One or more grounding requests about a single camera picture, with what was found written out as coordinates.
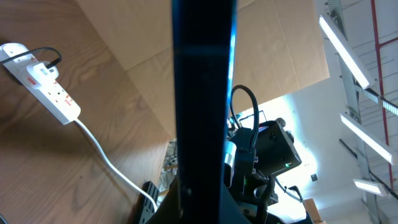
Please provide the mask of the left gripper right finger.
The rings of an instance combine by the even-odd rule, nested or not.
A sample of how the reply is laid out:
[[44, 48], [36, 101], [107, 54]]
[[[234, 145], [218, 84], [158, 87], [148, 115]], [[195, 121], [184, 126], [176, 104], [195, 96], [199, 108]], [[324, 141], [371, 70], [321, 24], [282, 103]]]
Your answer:
[[225, 185], [221, 188], [220, 200], [220, 223], [221, 224], [251, 224], [243, 215], [238, 204], [229, 193]]

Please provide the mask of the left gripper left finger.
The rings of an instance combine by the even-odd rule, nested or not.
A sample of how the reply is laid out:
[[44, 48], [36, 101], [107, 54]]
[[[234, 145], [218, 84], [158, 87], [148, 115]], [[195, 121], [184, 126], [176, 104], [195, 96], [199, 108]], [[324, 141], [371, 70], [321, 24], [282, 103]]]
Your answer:
[[169, 192], [158, 210], [147, 224], [179, 224], [180, 221], [180, 181], [176, 177], [170, 184]]

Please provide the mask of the blue-screen Galaxy smartphone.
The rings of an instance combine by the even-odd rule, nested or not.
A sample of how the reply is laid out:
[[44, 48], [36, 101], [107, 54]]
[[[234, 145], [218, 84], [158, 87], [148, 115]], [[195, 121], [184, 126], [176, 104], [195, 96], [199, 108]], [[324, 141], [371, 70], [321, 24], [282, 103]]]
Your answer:
[[236, 1], [172, 1], [180, 223], [219, 223]]

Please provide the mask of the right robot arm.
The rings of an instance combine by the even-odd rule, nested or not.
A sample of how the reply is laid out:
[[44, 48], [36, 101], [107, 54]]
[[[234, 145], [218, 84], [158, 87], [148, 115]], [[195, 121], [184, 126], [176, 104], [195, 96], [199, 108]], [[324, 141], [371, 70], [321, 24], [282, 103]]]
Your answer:
[[302, 163], [290, 131], [277, 121], [239, 128], [231, 133], [224, 151], [224, 184], [244, 218], [251, 223], [308, 219], [299, 188], [278, 180]]

